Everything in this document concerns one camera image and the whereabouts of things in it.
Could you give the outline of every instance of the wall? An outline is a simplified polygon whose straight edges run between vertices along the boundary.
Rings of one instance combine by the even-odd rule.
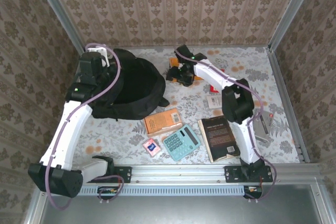
[[[336,0],[304,0],[276,55],[310,158],[336,202]]]
[[[61,0],[82,43],[267,44],[290,0]]]
[[[27,175],[58,124],[77,53],[46,0],[0,0],[0,223],[20,223]]]

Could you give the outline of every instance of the white sticker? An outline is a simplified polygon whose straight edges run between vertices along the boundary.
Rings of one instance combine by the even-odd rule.
[[[172,119],[173,119],[174,123],[179,123],[180,122],[180,118],[179,118],[177,113],[172,114]]]
[[[218,109],[222,107],[222,96],[219,95],[207,95],[209,109]]]
[[[235,148],[233,146],[229,146],[226,149],[227,149],[227,152],[229,152],[229,153],[235,152]]]

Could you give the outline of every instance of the cable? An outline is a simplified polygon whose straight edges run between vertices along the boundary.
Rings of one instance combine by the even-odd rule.
[[[109,175],[109,176],[105,176],[105,177],[98,177],[98,178],[95,178],[94,180],[102,180],[102,179],[107,179],[107,178],[117,178],[117,179],[120,179],[121,180],[121,186],[119,188],[119,190],[116,192],[116,194],[111,198],[109,199],[109,201],[113,201],[118,195],[119,193],[121,193],[121,190],[122,188],[124,187],[124,184],[125,184],[125,181],[124,181],[124,178],[119,176],[119,175]],[[98,195],[98,198],[100,200],[102,200],[101,198],[101,193],[104,191],[104,188],[102,190],[99,191],[99,195]]]
[[[57,145],[59,143],[59,140],[62,136],[62,133],[67,125],[68,122],[70,122],[70,119],[71,117],[73,116],[73,114],[76,113],[76,111],[78,111],[81,107],[89,104],[90,102],[94,101],[95,99],[101,97],[102,95],[104,95],[106,92],[108,92],[114,85],[115,83],[117,82],[118,78],[119,78],[119,75],[120,75],[120,71],[121,71],[121,65],[120,65],[120,61],[119,61],[119,58],[118,56],[116,55],[116,53],[110,49],[109,47],[107,47],[106,45],[102,45],[102,44],[99,44],[99,43],[89,43],[85,46],[85,50],[87,50],[89,47],[92,47],[92,46],[99,46],[99,47],[103,47],[105,48],[108,52],[110,52],[116,62],[117,62],[117,74],[116,74],[116,77],[114,78],[114,80],[112,81],[112,83],[106,88],[104,89],[103,91],[101,91],[99,94],[95,95],[94,97],[90,98],[89,100],[87,100],[86,102],[82,103],[81,105],[79,105],[78,107],[76,107],[69,115],[68,117],[66,118],[65,122],[63,123],[57,137],[56,137],[56,141],[55,141],[55,144],[54,144],[54,148],[52,149],[51,151],[51,155],[50,155],[50,158],[49,158],[49,162],[48,162],[48,165],[47,165],[47,168],[46,168],[46,173],[45,173],[45,185],[46,185],[46,192],[47,192],[47,196],[48,196],[48,199],[51,203],[51,205],[53,207],[55,207],[56,209],[58,210],[65,210],[69,207],[70,205],[70,202],[71,202],[71,199],[66,203],[65,206],[62,206],[62,207],[59,207],[56,205],[56,203],[54,202],[54,199],[51,195],[51,192],[50,192],[50,185],[49,185],[49,174],[50,174],[50,168],[51,168],[51,164],[53,162],[53,159],[55,158],[55,153],[56,153],[56,149],[57,149]]]
[[[253,122],[254,120],[256,120],[257,118],[259,118],[262,114],[262,112],[264,111],[264,105],[262,103],[262,100],[261,98],[259,97],[259,95],[254,92],[252,89],[250,89],[249,87],[243,85],[243,84],[240,84],[239,82],[235,81],[235,80],[232,80],[230,78],[230,76],[226,75],[225,73],[223,73],[222,71],[220,71],[219,69],[215,68],[212,64],[207,64],[205,62],[202,62],[202,61],[199,61],[199,60],[194,60],[194,59],[190,59],[188,57],[185,57],[184,55],[180,54],[180,52],[178,52],[177,50],[175,50],[175,53],[180,56],[181,58],[185,59],[185,60],[188,60],[188,61],[191,61],[191,62],[195,62],[195,63],[199,63],[199,64],[202,64],[204,66],[207,66],[209,68],[211,68],[212,70],[214,70],[217,74],[219,74],[220,76],[222,76],[225,80],[229,81],[229,82],[232,82],[233,84],[237,85],[237,86],[240,86],[242,87],[243,89],[249,91],[251,94],[253,94],[259,101],[260,103],[260,110],[259,112],[254,115],[249,121],[247,121],[247,130],[248,130],[248,135],[250,137],[250,140],[251,140],[251,144],[252,144],[252,148],[253,148],[253,151],[255,152],[255,154],[261,159],[263,160],[264,162],[266,162],[267,164],[269,164],[270,167],[272,167],[272,169],[274,170],[274,179],[273,179],[273,182],[272,182],[272,185],[271,185],[271,188],[267,191],[267,193],[264,195],[264,196],[261,196],[258,200],[262,200],[262,199],[265,199],[269,194],[270,192],[273,190],[274,188],[274,185],[276,183],[276,180],[277,180],[277,170],[275,168],[275,166],[270,162],[268,161],[267,159],[265,159],[264,157],[262,157],[258,151],[257,151],[257,148],[253,142],[253,136],[252,136],[252,132],[251,132],[251,127],[252,125],[250,125],[251,122]]]

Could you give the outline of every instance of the red object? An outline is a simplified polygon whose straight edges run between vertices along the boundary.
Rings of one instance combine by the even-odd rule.
[[[212,92],[212,93],[219,93],[213,86],[210,86],[210,92]]]

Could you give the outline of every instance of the orange box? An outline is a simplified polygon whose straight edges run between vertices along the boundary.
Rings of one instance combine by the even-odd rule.
[[[177,109],[171,109],[149,115],[144,118],[147,135],[149,137],[157,136],[166,132],[176,131],[183,124]]]
[[[169,65],[170,67],[179,67],[180,63],[177,58],[169,58]],[[201,77],[195,76],[195,81],[202,81],[203,79]]]

